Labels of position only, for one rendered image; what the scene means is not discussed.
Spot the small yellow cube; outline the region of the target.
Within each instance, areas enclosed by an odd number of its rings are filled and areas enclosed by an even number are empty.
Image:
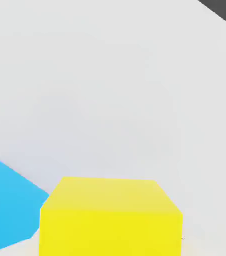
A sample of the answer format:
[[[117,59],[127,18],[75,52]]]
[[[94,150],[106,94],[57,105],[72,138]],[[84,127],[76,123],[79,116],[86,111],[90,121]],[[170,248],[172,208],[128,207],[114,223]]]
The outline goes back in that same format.
[[[64,177],[40,211],[39,256],[181,256],[182,227],[153,180]]]

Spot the small blue cube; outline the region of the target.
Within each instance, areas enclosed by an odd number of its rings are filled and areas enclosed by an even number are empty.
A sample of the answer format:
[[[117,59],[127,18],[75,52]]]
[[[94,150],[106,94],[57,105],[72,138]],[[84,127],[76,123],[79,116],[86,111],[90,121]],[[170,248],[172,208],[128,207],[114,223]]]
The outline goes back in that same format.
[[[33,237],[49,194],[0,162],[0,250]]]

